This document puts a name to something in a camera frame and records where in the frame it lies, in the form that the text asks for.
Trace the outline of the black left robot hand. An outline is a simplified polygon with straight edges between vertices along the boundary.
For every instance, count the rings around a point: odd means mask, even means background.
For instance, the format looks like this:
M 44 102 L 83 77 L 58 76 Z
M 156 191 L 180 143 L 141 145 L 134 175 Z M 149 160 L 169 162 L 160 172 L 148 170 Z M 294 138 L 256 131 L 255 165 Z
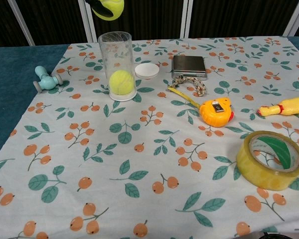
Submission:
M 114 14 L 106 7 L 104 7 L 100 0 L 85 0 L 90 5 L 91 9 L 102 17 L 113 17 Z

